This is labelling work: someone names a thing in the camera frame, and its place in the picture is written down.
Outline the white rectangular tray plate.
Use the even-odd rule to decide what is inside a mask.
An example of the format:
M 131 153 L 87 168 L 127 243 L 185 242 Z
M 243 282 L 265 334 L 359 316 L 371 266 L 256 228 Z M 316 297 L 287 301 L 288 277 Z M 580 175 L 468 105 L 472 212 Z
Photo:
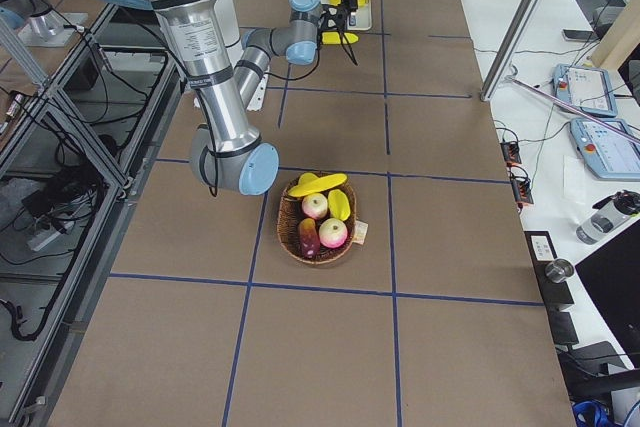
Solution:
M 321 0 L 323 5 L 330 5 L 328 0 Z M 351 12 L 346 21 L 346 29 L 348 31 L 367 31 L 372 28 L 372 10 L 371 0 L 367 5 Z

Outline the brown wicker basket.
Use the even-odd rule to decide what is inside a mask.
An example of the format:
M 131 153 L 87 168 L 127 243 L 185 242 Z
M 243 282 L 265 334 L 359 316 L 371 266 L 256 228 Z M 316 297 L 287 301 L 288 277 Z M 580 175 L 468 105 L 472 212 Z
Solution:
M 341 189 L 349 198 L 350 206 L 351 206 L 351 215 L 346 220 L 343 221 L 348 230 L 348 237 L 346 242 L 339 248 L 330 249 L 324 247 L 320 243 L 320 249 L 317 255 L 311 259 L 304 258 L 300 253 L 299 246 L 299 237 L 298 237 L 298 225 L 299 223 L 306 218 L 305 214 L 302 211 L 302 201 L 303 198 L 294 198 L 287 194 L 287 191 L 296 185 L 298 182 L 297 179 L 290 181 L 286 188 L 284 189 L 281 198 L 280 204 L 278 208 L 278 216 L 277 216 L 277 224 L 276 224 L 276 232 L 278 236 L 278 240 L 282 248 L 294 259 L 297 261 L 312 265 L 312 266 L 320 266 L 329 264 L 333 261 L 336 261 L 340 257 L 344 256 L 346 252 L 351 247 L 353 243 L 353 231 L 354 231 L 354 223 L 356 221 L 356 207 L 357 200 L 356 194 L 353 190 L 352 186 L 348 181 L 343 183 L 338 187 L 334 187 L 334 189 Z M 315 220 L 316 222 L 316 230 L 319 236 L 319 228 L 321 224 L 331 218 L 329 210 L 326 217 L 322 220 Z

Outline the yellow orange fruit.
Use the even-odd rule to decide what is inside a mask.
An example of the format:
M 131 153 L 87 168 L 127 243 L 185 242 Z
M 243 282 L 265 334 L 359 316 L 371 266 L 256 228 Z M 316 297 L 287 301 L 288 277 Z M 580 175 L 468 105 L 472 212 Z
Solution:
M 347 179 L 348 176 L 344 173 L 318 176 L 312 172 L 306 172 L 299 177 L 297 184 L 291 187 L 287 194 L 294 198 L 302 198 L 338 187 L 345 183 Z

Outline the pink white apple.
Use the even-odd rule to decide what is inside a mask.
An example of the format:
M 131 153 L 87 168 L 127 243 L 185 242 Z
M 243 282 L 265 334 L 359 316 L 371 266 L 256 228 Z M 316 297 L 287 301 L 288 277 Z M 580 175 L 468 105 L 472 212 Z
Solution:
M 305 216 L 314 220 L 322 220 L 328 213 L 328 200 L 322 193 L 307 195 L 301 206 Z
M 345 223 L 336 218 L 325 220 L 319 228 L 320 243 L 330 249 L 341 247 L 347 237 L 348 230 Z

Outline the paper price tag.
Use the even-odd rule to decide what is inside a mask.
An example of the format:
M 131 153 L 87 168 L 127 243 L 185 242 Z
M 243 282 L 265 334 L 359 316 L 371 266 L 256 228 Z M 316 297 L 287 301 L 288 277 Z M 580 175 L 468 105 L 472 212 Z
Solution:
M 354 223 L 353 242 L 359 245 L 363 245 L 366 241 L 369 225 L 361 220 L 356 220 Z

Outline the dark purple mango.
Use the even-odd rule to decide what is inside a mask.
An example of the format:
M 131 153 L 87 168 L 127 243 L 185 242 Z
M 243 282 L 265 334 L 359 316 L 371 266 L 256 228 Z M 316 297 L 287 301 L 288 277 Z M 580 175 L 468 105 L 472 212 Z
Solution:
M 307 259 L 315 257 L 320 249 L 320 239 L 314 219 L 305 218 L 299 223 L 298 237 L 301 255 Z

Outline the orange black power strip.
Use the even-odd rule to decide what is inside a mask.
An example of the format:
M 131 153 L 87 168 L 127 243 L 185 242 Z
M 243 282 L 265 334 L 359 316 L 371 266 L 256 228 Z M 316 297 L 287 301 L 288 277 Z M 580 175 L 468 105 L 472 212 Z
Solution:
M 522 167 L 518 142 L 515 140 L 502 141 L 500 148 L 518 209 L 522 210 L 526 206 L 533 205 L 531 177 Z

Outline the blue teach pendant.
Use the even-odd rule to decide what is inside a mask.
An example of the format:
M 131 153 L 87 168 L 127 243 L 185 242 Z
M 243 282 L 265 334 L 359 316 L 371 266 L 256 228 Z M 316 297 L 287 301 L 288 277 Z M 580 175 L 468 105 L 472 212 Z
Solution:
M 639 180 L 639 145 L 584 118 L 570 122 L 576 150 L 595 177 L 609 181 Z
M 553 73 L 555 97 L 600 118 L 614 118 L 618 108 L 609 74 L 600 68 L 558 64 Z

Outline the clear water bottle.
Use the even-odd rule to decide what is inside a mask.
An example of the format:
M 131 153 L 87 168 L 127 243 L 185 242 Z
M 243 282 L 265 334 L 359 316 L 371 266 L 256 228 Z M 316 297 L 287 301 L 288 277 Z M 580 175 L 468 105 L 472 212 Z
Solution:
M 595 212 L 576 228 L 582 242 L 593 245 L 639 214 L 639 194 L 622 190 L 596 202 Z

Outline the black monitor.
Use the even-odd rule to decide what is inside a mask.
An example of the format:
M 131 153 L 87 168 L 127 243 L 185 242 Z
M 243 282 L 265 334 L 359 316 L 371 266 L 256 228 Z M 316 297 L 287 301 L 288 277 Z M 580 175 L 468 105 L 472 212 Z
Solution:
M 578 264 L 579 278 L 635 367 L 639 367 L 639 230 L 633 226 Z

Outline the aluminium frame post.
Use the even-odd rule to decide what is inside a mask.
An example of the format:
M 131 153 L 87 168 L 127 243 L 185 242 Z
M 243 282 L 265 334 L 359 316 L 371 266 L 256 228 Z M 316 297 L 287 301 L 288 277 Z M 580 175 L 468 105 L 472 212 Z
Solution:
M 510 66 L 511 60 L 515 55 L 515 50 L 541 1 L 542 0 L 520 1 L 484 80 L 480 92 L 480 99 L 482 101 L 490 101 L 492 99 L 500 81 L 505 77 L 507 68 Z

